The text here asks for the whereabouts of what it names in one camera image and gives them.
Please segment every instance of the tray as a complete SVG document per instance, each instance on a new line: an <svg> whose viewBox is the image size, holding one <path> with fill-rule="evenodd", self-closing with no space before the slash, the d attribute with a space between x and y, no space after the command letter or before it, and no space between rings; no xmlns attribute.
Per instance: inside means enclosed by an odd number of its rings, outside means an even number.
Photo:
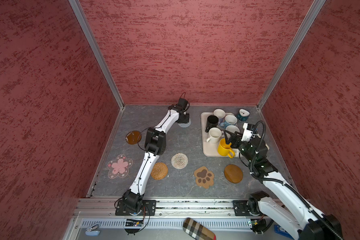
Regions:
<svg viewBox="0 0 360 240"><path fill-rule="evenodd" d="M213 115L213 113L202 113L201 114L201 134L202 134L202 151L204 152L204 155L207 157L224 157L221 156L218 151L217 151L217 147L219 146L219 142L217 143L209 143L206 141L206 139L208 138L208 133L205 132L205 127L206 127L206 119L208 118L208 116ZM224 137L224 134L221 132L221 137L220 140ZM235 151L235 156L234 157L239 157L239 150L232 148L233 151Z"/></svg>

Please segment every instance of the red wall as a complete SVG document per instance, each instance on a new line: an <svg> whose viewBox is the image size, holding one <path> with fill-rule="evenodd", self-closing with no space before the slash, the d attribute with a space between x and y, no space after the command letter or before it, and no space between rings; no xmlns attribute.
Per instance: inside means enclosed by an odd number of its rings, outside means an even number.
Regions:
<svg viewBox="0 0 360 240"><path fill-rule="evenodd" d="M360 239L360 0L327 0L264 106L298 190Z"/></svg>
<svg viewBox="0 0 360 240"><path fill-rule="evenodd" d="M312 0L81 0L127 104L257 104Z"/></svg>
<svg viewBox="0 0 360 240"><path fill-rule="evenodd" d="M0 239L61 239L117 111L67 0L0 1Z"/></svg>

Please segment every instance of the plaid pattern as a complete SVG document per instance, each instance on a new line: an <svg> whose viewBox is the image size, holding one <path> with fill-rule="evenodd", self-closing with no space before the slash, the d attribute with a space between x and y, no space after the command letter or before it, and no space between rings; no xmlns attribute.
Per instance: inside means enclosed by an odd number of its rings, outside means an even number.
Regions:
<svg viewBox="0 0 360 240"><path fill-rule="evenodd" d="M182 229L196 240L216 240L216 235L211 230L191 218L184 221Z"/></svg>

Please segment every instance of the paw print coaster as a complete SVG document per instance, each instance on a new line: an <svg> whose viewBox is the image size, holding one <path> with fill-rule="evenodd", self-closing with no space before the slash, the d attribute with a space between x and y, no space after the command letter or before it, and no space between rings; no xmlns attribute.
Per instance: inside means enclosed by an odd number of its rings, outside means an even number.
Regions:
<svg viewBox="0 0 360 240"><path fill-rule="evenodd" d="M209 171L206 166L198 168L193 174L196 177L197 186L201 186L207 189L214 184L214 174L213 172Z"/></svg>
<svg viewBox="0 0 360 240"><path fill-rule="evenodd" d="M108 177L114 179L116 177L127 176L132 164L132 159L127 158L124 154L118 155L115 160L111 160L107 164L109 170Z"/></svg>

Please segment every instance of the mug handle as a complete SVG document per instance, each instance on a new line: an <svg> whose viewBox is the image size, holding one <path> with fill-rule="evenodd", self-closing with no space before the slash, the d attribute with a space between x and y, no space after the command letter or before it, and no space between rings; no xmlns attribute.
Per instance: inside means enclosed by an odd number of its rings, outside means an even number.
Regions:
<svg viewBox="0 0 360 240"><path fill-rule="evenodd" d="M230 150L229 150L229 153L228 153L228 156L229 156L230 158L234 158L235 155L236 155L236 153L235 153L232 149L230 149Z"/></svg>

